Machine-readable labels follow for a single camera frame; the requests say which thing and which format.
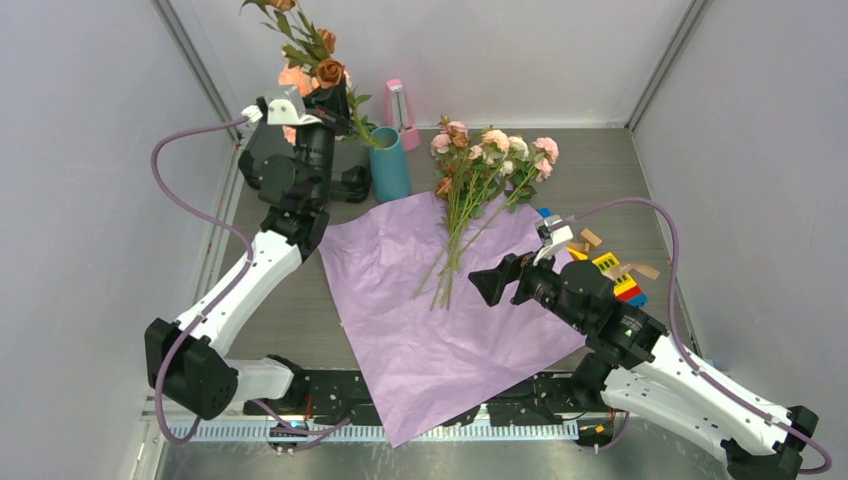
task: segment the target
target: purple cloth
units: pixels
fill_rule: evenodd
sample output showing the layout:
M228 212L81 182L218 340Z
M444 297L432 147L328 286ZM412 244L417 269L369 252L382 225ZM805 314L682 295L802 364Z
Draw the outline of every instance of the purple cloth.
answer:
M495 211L497 203L488 212ZM436 267L412 298L447 238L444 203L422 193L327 228L319 247L330 291L393 447L485 402L583 345L562 320L529 301L513 306L508 286L489 308L468 273L508 253L541 246L529 205L502 213L462 256L450 310L430 311ZM484 223L475 220L466 239ZM563 251L557 269L569 261Z

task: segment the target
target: white wall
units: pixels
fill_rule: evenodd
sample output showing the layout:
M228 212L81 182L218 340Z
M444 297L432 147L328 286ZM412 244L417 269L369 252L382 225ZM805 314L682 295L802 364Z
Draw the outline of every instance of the white wall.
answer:
M636 134L704 351L817 412L833 479L848 478L846 18L842 0L713 2Z
M172 0L234 112L276 82L282 34L241 2ZM623 125L689 0L303 0L363 93L403 80L416 120Z
M0 476L128 478L142 334L187 305L208 231L148 158L216 119L149 2L2 2L0 60ZM231 151L175 144L165 178L211 210Z

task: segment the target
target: black container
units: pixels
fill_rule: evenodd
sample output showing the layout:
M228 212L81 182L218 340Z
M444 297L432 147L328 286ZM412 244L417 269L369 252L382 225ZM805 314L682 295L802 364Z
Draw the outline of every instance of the black container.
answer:
M368 147L353 141L336 141L333 155L333 172L330 182L330 200L360 203L371 191L371 166ZM250 136L239 157L239 170L247 184L258 190L260 180L254 175L261 162L272 155L291 156L292 145L286 141L283 128L260 124Z

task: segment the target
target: cable connector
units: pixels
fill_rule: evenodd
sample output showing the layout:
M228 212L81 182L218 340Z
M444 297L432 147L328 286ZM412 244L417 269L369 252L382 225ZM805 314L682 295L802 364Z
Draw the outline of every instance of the cable connector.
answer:
M262 110L256 105L251 105L241 111L241 114L250 119L250 123L256 123L262 119Z

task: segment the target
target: blue vase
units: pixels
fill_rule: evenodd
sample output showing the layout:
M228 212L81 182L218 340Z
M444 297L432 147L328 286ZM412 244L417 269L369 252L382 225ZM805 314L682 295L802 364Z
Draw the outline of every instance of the blue vase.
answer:
M412 195L409 165L400 134L392 127L380 127L373 135L383 148L371 147L371 176L377 201L386 203Z

